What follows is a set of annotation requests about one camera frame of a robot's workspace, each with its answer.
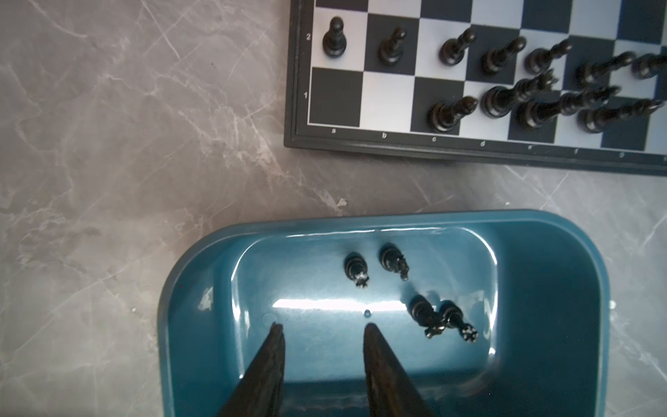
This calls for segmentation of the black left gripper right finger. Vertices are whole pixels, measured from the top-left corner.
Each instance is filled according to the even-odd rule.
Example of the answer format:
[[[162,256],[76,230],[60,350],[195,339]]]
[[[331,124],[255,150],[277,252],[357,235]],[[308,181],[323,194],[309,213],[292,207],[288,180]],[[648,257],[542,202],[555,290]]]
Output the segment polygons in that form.
[[[374,323],[366,325],[363,356],[370,416],[434,416]]]

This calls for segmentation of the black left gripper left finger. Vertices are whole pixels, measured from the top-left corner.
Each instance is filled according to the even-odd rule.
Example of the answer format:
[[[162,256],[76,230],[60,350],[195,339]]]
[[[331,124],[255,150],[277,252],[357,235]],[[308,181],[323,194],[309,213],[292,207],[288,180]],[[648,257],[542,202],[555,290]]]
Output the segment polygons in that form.
[[[286,360],[283,326],[273,323],[245,375],[217,416],[278,416]]]

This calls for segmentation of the black chess bishop piece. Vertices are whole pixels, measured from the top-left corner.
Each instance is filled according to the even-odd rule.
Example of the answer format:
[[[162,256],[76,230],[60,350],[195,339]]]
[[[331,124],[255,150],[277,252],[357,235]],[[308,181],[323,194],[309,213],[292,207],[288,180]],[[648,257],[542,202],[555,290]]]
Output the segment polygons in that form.
[[[479,100],[475,97],[462,97],[452,104],[439,102],[430,109],[427,121],[432,129],[449,132],[454,130],[464,117],[472,115],[478,105]]]
[[[598,109],[584,109],[578,113],[578,125],[587,133],[602,133],[612,123],[650,116],[664,105],[664,100],[642,99],[617,108],[603,106]]]

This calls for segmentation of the black chess queen piece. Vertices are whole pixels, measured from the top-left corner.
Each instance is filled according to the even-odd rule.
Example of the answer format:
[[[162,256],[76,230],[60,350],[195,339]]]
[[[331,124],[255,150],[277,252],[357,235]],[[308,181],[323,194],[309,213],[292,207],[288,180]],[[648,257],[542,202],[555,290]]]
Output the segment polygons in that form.
[[[496,86],[482,97],[482,110],[491,118],[507,116],[516,104],[527,103],[538,93],[551,90],[559,79],[549,69],[534,78],[519,80],[511,89]]]

